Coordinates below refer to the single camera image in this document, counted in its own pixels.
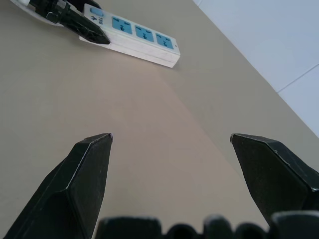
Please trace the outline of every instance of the electrical outlet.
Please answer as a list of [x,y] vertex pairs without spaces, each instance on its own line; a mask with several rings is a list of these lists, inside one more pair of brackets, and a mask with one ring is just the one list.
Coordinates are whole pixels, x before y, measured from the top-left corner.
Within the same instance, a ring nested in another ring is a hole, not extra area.
[[132,34],[132,26],[129,22],[124,21],[117,17],[112,17],[112,26],[113,28],[126,32],[128,34]]
[[154,42],[153,33],[141,26],[135,26],[136,36],[143,38],[147,41]]
[[173,44],[171,43],[170,38],[156,33],[156,39],[157,39],[159,45],[173,49]]
[[88,4],[84,5],[83,15],[109,38],[110,44],[97,44],[101,47],[168,67],[173,67],[180,58],[176,39],[171,36]]

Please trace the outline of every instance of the power strip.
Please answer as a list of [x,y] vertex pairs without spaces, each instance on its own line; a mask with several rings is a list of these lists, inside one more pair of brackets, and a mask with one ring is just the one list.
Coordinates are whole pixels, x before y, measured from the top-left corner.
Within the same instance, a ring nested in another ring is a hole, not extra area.
[[94,43],[95,45],[168,67],[173,67],[180,58],[179,48],[173,37],[88,4],[85,4],[83,14],[100,26],[111,41],[109,45]]

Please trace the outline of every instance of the tile grout line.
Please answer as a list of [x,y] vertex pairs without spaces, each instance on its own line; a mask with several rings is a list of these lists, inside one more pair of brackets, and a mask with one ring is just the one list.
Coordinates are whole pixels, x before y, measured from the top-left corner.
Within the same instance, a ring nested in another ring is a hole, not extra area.
[[319,66],[319,64],[316,64],[315,66],[311,67],[309,70],[307,70],[306,72],[304,72],[303,74],[301,74],[299,77],[297,77],[296,79],[294,79],[293,81],[291,81],[290,83],[288,83],[286,86],[284,86],[282,89],[278,90],[277,93],[279,94],[281,91],[283,91],[284,89],[286,89],[288,86],[292,85],[294,82],[296,82],[297,80],[299,80],[302,76],[304,76],[305,74],[307,74],[308,72],[312,71],[314,68],[316,68],[317,66]]

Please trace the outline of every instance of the beige table surface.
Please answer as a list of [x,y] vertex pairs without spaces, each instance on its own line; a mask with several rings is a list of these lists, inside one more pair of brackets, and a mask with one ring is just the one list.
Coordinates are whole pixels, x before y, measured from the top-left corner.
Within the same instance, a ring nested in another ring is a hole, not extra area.
[[318,139],[191,0],[100,4],[175,37],[181,59],[170,69],[99,48],[2,0],[0,236],[71,147],[102,132],[114,143],[100,217],[265,227],[230,134],[279,139],[317,169]]

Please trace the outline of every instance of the blue outlet socket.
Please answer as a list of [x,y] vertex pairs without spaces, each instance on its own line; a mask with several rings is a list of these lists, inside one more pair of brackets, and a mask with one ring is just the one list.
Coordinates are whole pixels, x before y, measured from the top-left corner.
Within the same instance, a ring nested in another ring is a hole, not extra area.
[[173,44],[171,42],[171,39],[169,39],[167,36],[162,36],[156,33],[156,39],[159,45],[166,46],[167,48],[173,49]]
[[131,24],[117,17],[112,17],[112,27],[128,34],[132,34]]
[[147,41],[154,42],[153,34],[150,30],[142,28],[140,26],[135,26],[136,36],[143,38]]

